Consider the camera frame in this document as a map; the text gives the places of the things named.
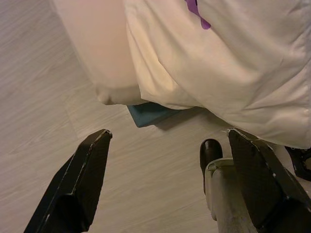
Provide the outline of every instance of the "wooden floor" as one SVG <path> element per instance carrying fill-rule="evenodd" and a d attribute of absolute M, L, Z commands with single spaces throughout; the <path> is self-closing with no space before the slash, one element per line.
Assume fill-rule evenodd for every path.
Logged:
<path fill-rule="evenodd" d="M 136 128 L 126 107 L 96 100 L 47 0 L 0 1 L 0 233 L 23 232 L 55 172 L 101 128 L 114 137 L 89 232 L 216 233 L 198 153 L 213 137 L 229 156 L 228 127 L 191 109 Z"/>

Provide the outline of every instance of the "blue object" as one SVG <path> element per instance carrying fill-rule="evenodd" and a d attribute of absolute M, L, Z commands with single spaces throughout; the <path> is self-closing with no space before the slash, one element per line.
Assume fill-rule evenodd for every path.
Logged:
<path fill-rule="evenodd" d="M 180 110 L 174 110 L 163 107 L 157 103 L 143 103 L 140 105 L 127 106 L 132 118 L 137 127 L 145 127 L 148 125 L 154 125 L 158 122 L 168 118 Z"/>

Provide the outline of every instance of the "black object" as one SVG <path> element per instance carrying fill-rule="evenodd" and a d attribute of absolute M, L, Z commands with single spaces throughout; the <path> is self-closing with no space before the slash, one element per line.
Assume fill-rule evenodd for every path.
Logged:
<path fill-rule="evenodd" d="M 207 165 L 223 157 L 222 146 L 215 139 L 207 139 L 202 142 L 200 147 L 200 167 L 203 174 L 203 190 L 205 193 L 205 169 Z"/>
<path fill-rule="evenodd" d="M 311 149 L 300 150 L 285 147 L 290 154 L 296 176 L 311 181 L 311 170 L 307 168 L 306 161 L 311 160 Z"/>
<path fill-rule="evenodd" d="M 80 233 L 93 222 L 104 180 L 108 130 L 88 136 L 58 170 L 24 233 Z"/>
<path fill-rule="evenodd" d="M 277 159 L 253 135 L 229 132 L 234 164 L 245 204 L 260 233 L 309 233 L 311 199 Z"/>

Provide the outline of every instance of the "white fabric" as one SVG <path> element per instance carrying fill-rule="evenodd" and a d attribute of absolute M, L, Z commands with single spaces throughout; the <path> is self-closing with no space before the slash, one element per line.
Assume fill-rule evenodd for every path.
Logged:
<path fill-rule="evenodd" d="M 122 0 L 53 0 L 76 54 L 104 104 L 139 104 Z"/>
<path fill-rule="evenodd" d="M 144 99 L 202 105 L 264 140 L 311 146 L 311 1 L 125 0 Z"/>

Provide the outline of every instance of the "purple tag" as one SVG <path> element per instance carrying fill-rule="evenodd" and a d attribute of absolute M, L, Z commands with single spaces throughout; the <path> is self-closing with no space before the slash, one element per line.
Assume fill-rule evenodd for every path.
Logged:
<path fill-rule="evenodd" d="M 185 0 L 185 1 L 187 2 L 188 9 L 192 13 L 196 14 L 197 16 L 199 16 L 201 18 L 202 28 L 203 29 L 209 29 L 211 27 L 211 25 L 209 24 L 209 22 L 207 22 L 205 19 L 203 19 L 200 16 L 198 5 L 197 5 L 197 0 Z"/>

